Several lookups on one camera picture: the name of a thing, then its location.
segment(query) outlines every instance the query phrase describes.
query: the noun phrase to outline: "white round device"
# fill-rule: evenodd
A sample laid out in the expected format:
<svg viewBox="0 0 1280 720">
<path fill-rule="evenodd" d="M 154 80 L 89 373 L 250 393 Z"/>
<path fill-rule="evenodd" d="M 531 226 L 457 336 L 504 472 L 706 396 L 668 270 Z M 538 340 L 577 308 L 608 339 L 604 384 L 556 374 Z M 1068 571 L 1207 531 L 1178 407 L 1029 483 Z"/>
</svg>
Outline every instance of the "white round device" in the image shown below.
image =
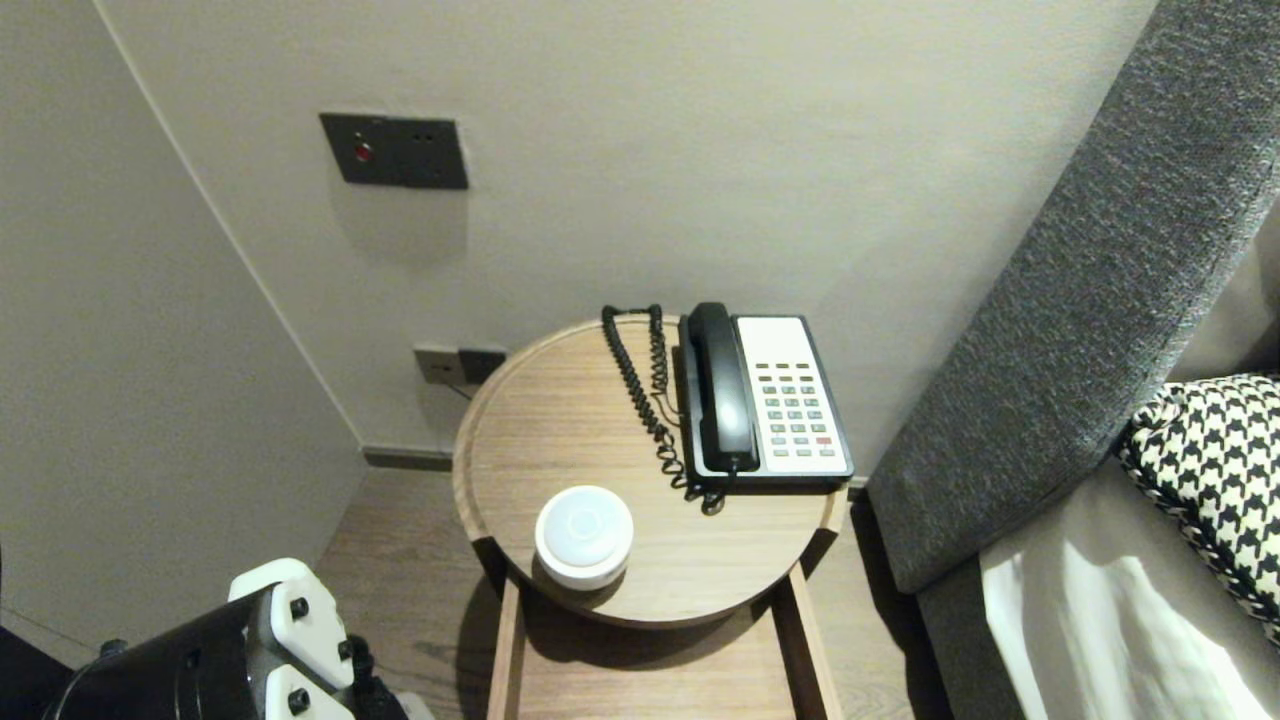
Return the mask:
<svg viewBox="0 0 1280 720">
<path fill-rule="evenodd" d="M 548 575 L 567 588 L 594 591 L 626 569 L 635 527 L 621 497 L 602 487 L 575 486 L 547 501 L 534 536 Z"/>
</svg>

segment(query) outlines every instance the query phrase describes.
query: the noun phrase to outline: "baseboard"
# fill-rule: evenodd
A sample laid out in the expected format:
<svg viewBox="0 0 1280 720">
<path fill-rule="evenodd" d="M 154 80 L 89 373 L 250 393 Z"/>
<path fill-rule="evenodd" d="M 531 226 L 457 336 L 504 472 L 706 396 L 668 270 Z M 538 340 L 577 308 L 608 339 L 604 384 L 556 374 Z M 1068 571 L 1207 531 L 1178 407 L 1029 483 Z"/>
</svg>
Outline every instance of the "baseboard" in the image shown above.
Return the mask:
<svg viewBox="0 0 1280 720">
<path fill-rule="evenodd" d="M 371 468 L 431 470 L 435 473 L 449 473 L 453 470 L 453 455 L 439 450 L 366 445 L 360 448 L 360 452 L 365 456 L 365 462 Z"/>
</svg>

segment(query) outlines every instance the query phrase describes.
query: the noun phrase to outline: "cable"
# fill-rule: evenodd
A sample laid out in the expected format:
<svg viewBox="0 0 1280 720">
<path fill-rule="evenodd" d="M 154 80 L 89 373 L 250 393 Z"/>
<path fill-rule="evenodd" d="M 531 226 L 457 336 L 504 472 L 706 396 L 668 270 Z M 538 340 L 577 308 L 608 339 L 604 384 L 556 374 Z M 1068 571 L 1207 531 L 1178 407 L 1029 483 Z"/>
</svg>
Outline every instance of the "cable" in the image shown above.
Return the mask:
<svg viewBox="0 0 1280 720">
<path fill-rule="evenodd" d="M 618 324 L 616 318 L 618 315 L 649 315 L 649 357 L 653 361 L 653 392 L 645 395 L 644 383 L 640 382 L 640 374 L 636 373 L 635 364 L 631 361 L 631 355 L 627 354 L 626 346 L 622 345 L 622 336 L 618 334 Z M 723 489 L 713 491 L 704 487 L 701 483 L 692 483 L 685 475 L 685 464 L 680 461 L 680 454 L 676 450 L 676 437 L 672 434 L 671 428 L 663 424 L 658 418 L 658 414 L 653 409 L 653 404 L 649 398 L 667 397 L 667 386 L 671 380 L 671 374 L 667 366 L 667 336 L 662 327 L 662 306 L 650 305 L 643 310 L 618 310 L 612 305 L 605 305 L 600 310 L 600 323 L 604 328 L 604 341 L 609 346 L 609 352 L 613 354 L 613 360 L 618 365 L 618 370 L 622 372 L 622 382 L 627 386 L 627 392 L 631 395 L 631 405 L 636 409 L 636 415 L 640 416 L 640 421 L 644 423 L 645 430 L 653 436 L 653 441 L 658 443 L 658 460 L 662 461 L 662 473 L 671 478 L 671 487 L 685 488 L 685 500 L 692 501 L 699 497 L 703 498 L 703 514 L 716 515 L 724 507 L 724 492 Z M 666 415 L 666 407 L 663 407 L 663 415 Z M 730 482 L 737 475 L 737 468 L 730 473 Z"/>
<path fill-rule="evenodd" d="M 462 397 L 466 397 L 468 401 L 471 400 L 471 396 L 458 389 L 458 386 L 454 386 L 452 383 L 444 383 L 444 387 L 452 389 L 453 392 L 461 395 Z"/>
</svg>

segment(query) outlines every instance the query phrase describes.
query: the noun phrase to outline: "phone keypad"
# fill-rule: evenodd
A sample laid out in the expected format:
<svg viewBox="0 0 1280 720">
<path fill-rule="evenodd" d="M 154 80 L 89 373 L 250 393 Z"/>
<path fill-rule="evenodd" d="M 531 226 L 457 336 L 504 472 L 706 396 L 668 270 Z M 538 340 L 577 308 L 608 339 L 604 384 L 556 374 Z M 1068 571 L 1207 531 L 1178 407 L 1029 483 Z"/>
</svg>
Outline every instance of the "phone keypad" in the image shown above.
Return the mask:
<svg viewBox="0 0 1280 720">
<path fill-rule="evenodd" d="M 831 423 L 824 392 L 818 392 L 822 378 L 813 363 L 755 363 L 750 360 L 751 380 L 762 393 L 762 441 L 772 450 L 769 457 L 780 459 L 773 468 L 804 474 L 806 468 L 832 468 L 838 443 L 832 442 Z"/>
</svg>

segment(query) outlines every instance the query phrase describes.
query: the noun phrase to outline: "dark switch panel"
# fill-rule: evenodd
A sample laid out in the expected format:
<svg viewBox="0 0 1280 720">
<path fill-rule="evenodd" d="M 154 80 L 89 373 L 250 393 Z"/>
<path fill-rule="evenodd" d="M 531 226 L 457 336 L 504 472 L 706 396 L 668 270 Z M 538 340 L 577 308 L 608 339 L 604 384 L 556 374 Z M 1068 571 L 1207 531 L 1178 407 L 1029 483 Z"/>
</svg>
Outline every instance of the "dark switch panel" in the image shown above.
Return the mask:
<svg viewBox="0 0 1280 720">
<path fill-rule="evenodd" d="M 347 182 L 467 188 L 467 168 L 453 120 L 321 113 L 320 123 Z"/>
</svg>

